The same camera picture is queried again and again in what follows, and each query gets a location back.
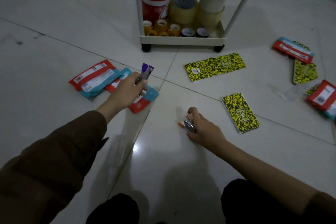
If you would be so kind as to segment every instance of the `black wheel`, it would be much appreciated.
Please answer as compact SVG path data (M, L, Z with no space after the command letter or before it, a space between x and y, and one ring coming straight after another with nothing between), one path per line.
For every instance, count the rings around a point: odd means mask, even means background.
M152 45L151 44L141 44L141 50L143 52L150 52L152 49Z
M214 50L214 52L219 53L223 50L223 48L224 48L224 45L217 45L213 48L213 50Z

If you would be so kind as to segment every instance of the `hand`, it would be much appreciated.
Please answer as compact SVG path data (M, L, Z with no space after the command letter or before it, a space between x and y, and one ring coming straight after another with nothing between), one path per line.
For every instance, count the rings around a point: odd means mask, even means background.
M201 115L196 107L190 107L188 117L194 122L197 133L187 132L189 139L214 154L227 142L221 129Z
M134 85L139 76L140 74L138 72L133 72L128 77L121 80L107 101L115 102L120 110L122 110L133 104L138 95L144 96L145 94L142 91L148 90L146 87L147 80L142 80L137 85Z

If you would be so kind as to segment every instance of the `white utility cart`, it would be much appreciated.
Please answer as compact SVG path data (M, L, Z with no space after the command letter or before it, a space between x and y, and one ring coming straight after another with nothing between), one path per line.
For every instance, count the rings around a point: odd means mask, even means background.
M237 10L234 12L226 29L223 29L222 22L217 25L215 32L208 38L199 37L159 37L159 36L145 36L144 21L142 16L142 0L136 0L136 8L139 23L139 35L141 49L143 52L149 52L152 44L166 44L166 45L184 45L184 46L213 46L215 52L221 52L224 48L224 41L229 33L231 27L239 16L248 0L241 0Z

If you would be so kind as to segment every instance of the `brown shirt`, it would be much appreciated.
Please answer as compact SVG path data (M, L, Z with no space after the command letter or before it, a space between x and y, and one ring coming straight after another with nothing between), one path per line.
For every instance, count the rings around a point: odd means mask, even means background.
M103 115L90 111L8 161L0 170L0 223L51 222L82 188L106 129ZM336 199L319 192L303 218L336 223L335 209Z

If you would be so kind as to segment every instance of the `floor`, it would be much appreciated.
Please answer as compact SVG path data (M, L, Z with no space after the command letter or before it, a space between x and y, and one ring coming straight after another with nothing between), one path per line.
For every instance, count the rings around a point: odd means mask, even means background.
M224 27L239 1L226 1ZM111 140L53 224L85 223L97 205L120 192L137 201L140 223L224 223L221 191L241 175L187 139L177 122L190 106L236 146L336 197L335 126L303 99L285 102L275 94L292 87L292 62L270 49L281 36L309 46L320 77L336 84L335 9L328 0L249 0L222 53L176 46L143 53L135 0L0 0L0 166L98 107L107 92L88 100L67 81L108 58L118 69L138 71L143 62L155 67L149 85L160 95L141 113L124 110L108 125ZM198 83L184 70L186 63L233 52L245 69ZM261 123L243 135L220 102L236 92Z

